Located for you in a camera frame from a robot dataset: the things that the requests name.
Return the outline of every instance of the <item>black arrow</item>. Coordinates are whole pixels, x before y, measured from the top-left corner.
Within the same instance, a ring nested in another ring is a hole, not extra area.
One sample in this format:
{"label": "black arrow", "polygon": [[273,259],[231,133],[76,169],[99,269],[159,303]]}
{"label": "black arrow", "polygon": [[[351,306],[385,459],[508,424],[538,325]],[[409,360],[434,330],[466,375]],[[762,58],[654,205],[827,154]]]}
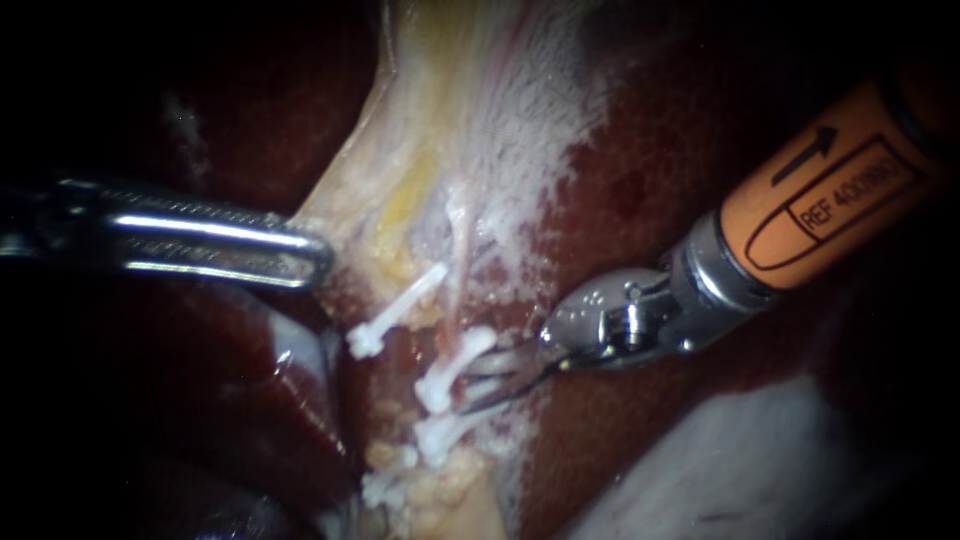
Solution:
{"label": "black arrow", "polygon": [[803,149],[797,157],[790,160],[790,163],[787,163],[780,169],[780,172],[773,175],[773,180],[770,185],[776,187],[777,184],[783,181],[784,178],[790,176],[790,174],[797,170],[797,167],[803,165],[805,161],[812,158],[820,152],[820,155],[827,157],[827,152],[830,151],[830,145],[833,144],[833,139],[837,136],[837,130],[834,128],[828,128],[825,126],[820,126],[817,128],[817,138],[810,143],[810,146]]}

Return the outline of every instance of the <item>metal grasper jaw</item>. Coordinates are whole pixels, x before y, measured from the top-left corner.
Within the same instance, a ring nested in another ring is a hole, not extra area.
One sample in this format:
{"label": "metal grasper jaw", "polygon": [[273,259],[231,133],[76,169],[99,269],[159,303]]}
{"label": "metal grasper jaw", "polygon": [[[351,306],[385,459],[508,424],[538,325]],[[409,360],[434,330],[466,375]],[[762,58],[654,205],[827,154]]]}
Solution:
{"label": "metal grasper jaw", "polygon": [[537,340],[475,360],[468,375],[484,382],[499,377],[499,385],[468,398],[455,412],[469,414],[515,399],[556,373],[623,367],[627,356],[634,364],[638,355],[652,359],[658,322],[670,306],[662,272],[633,268],[594,279],[560,302]]}
{"label": "metal grasper jaw", "polygon": [[152,187],[67,179],[18,199],[20,223],[0,256],[282,289],[317,285],[333,264],[326,242],[278,215]]}

